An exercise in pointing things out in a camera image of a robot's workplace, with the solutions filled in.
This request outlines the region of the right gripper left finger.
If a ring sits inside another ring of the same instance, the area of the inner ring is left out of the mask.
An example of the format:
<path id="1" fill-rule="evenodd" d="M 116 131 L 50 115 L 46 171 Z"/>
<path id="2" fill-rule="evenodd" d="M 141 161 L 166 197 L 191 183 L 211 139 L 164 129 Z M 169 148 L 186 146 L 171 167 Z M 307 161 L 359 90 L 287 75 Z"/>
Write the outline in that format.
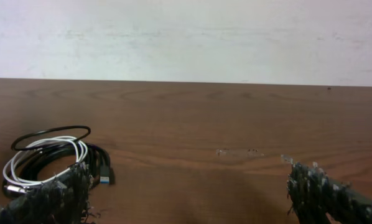
<path id="1" fill-rule="evenodd" d="M 81 223 L 87 216 L 91 178 L 87 165 L 42 184 L 0 208 L 0 224 Z"/>

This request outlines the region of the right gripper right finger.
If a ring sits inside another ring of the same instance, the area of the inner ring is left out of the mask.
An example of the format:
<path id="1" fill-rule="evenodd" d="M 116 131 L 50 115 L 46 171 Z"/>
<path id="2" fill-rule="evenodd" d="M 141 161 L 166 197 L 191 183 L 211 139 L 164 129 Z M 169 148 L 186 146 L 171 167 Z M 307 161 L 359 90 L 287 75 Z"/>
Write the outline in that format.
<path id="1" fill-rule="evenodd" d="M 318 167 L 291 165 L 287 197 L 299 223 L 372 223 L 372 199 L 331 179 Z"/>

